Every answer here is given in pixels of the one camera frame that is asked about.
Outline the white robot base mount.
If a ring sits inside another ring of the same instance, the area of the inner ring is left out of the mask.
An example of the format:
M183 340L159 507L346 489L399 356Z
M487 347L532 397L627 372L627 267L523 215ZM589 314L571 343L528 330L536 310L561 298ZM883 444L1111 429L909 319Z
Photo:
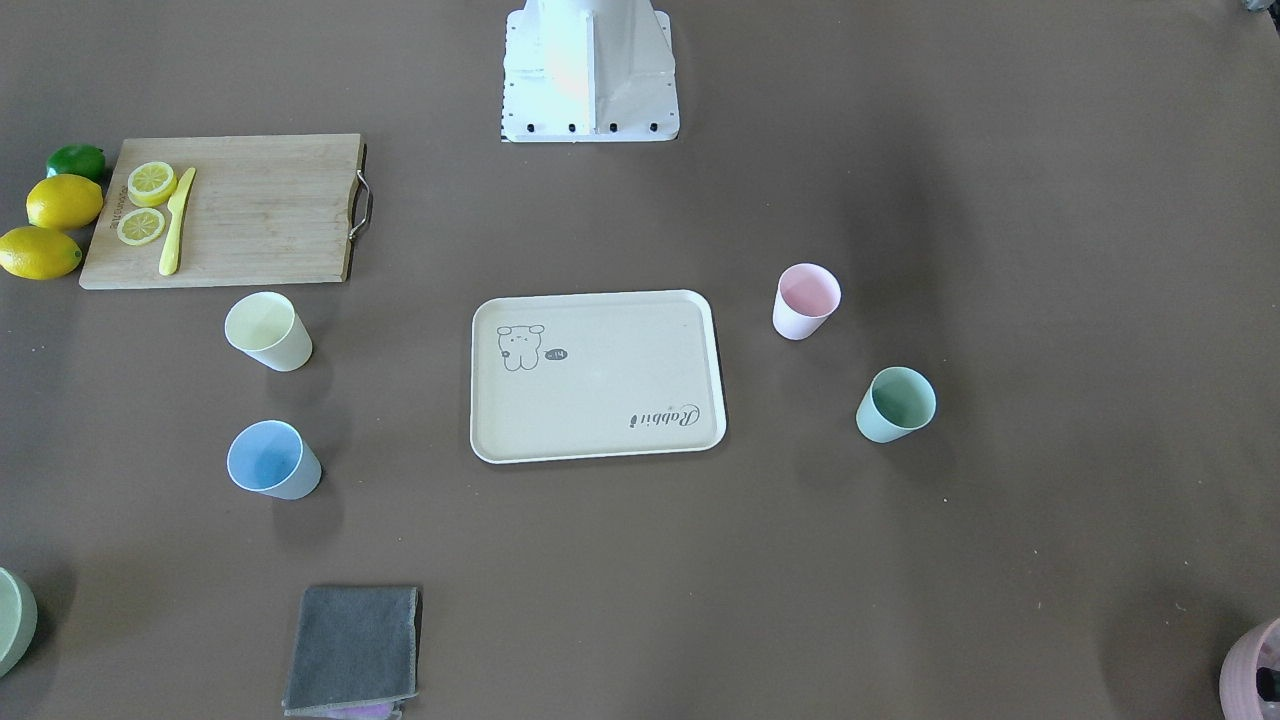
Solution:
M506 18L503 67L506 142L678 137L671 19L649 1L527 1Z

